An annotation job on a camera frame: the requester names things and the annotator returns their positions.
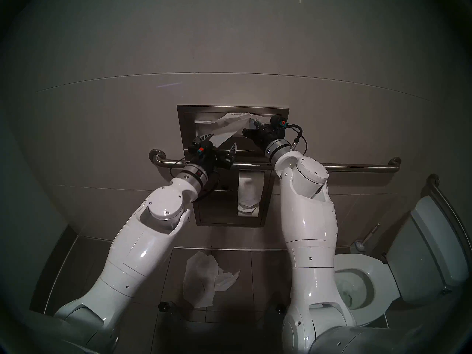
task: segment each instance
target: wall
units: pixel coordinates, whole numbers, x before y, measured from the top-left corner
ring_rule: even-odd
[[[33,176],[0,101],[0,292],[17,320],[29,310],[36,282],[65,219]]]
[[[3,41],[1,91],[48,195],[77,232],[108,240],[168,179],[148,152],[182,157],[178,104],[288,107],[321,162],[400,156],[391,179],[331,175],[349,245],[413,207],[431,172],[467,199],[470,178],[455,176],[470,145],[451,156],[446,142],[468,119],[451,103],[458,51],[432,0],[34,0]],[[178,244],[284,247],[278,194],[265,228],[194,221]]]

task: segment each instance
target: black knob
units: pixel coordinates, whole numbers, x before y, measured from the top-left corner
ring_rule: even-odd
[[[167,302],[159,302],[157,308],[159,308],[159,312],[167,312],[170,306]]]

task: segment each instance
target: paper towel on floor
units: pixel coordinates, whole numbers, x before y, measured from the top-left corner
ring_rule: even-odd
[[[237,190],[237,213],[240,217],[258,217],[264,189],[263,171],[240,171]]]
[[[194,308],[211,306],[215,291],[227,290],[238,277],[239,271],[234,275],[225,273],[212,255],[199,251],[187,260],[184,298]]]
[[[215,147],[219,147],[225,140],[234,135],[242,136],[243,128],[249,128],[250,119],[258,120],[261,123],[270,123],[270,117],[251,113],[226,113],[217,120],[195,120],[195,124],[198,124],[197,135],[213,133],[210,140]]]

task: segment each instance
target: toilet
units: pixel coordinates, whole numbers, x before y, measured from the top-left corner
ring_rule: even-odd
[[[426,304],[469,277],[464,251],[446,217],[421,198],[387,253],[388,264],[363,254],[334,257],[335,282],[358,326],[384,314],[399,297]]]

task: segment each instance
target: wall baseboard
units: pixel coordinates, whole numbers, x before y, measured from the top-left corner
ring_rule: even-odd
[[[68,225],[42,269],[31,297],[30,310],[44,314],[56,278],[76,239],[77,233]]]

